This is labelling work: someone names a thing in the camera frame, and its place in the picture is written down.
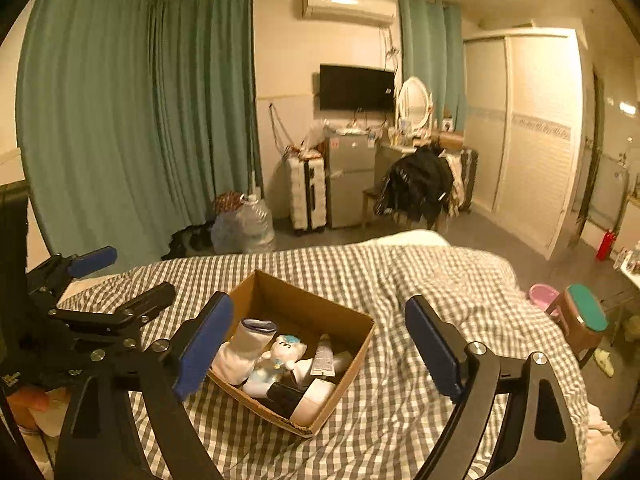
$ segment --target wooden stool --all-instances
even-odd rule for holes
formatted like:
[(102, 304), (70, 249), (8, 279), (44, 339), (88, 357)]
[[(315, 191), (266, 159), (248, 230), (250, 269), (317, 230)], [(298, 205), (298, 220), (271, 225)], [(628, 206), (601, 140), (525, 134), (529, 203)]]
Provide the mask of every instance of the wooden stool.
[(375, 187), (370, 187), (362, 192), (362, 228), (367, 226), (367, 218), (369, 217), (369, 200), (373, 200), (375, 203), (378, 199), (378, 190)]
[[(578, 359), (582, 368), (598, 347), (604, 331), (607, 329), (607, 318), (591, 291), (584, 285), (570, 285), (552, 301), (547, 314), (558, 313), (558, 325), (562, 329), (564, 339)], [(580, 352), (587, 353), (582, 359)]]

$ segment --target air conditioner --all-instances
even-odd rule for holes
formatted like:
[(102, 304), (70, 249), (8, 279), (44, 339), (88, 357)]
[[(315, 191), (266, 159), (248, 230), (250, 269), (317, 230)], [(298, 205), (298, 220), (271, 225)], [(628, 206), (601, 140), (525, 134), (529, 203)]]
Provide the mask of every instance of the air conditioner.
[(302, 0), (307, 19), (348, 20), (350, 22), (390, 25), (397, 6), (393, 0)]

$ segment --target oval mirror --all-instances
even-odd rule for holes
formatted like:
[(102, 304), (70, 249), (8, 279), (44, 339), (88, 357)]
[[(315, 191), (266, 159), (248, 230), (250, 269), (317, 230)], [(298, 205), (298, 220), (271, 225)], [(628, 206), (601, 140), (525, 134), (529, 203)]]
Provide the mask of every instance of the oval mirror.
[(398, 118), (411, 121), (414, 129), (427, 125), (433, 110), (433, 97), (417, 77), (408, 78), (398, 95)]

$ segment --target stuffed toy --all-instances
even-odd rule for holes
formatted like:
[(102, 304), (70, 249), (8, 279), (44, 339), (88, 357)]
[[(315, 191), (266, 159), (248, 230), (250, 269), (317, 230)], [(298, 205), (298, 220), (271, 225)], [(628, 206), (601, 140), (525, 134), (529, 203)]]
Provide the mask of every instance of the stuffed toy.
[(306, 345), (292, 335), (279, 335), (271, 350), (262, 354), (254, 371), (242, 387), (244, 393), (254, 399), (265, 399), (269, 387), (293, 370), (296, 361), (306, 350)]

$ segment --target teal curtain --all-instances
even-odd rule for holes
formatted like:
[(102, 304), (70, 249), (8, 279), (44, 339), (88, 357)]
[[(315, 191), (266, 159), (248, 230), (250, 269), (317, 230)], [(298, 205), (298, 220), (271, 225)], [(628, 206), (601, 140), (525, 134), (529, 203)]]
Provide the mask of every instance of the teal curtain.
[(50, 251), (158, 261), (255, 164), (252, 0), (36, 0), (18, 145)]
[(445, 106), (457, 130), (465, 127), (465, 60), (460, 6), (433, 0), (399, 0), (402, 76), (416, 76), (433, 93), (434, 116)]
[(252, 1), (156, 5), (156, 122), (184, 225), (202, 223), (217, 194), (247, 190), (255, 169)]

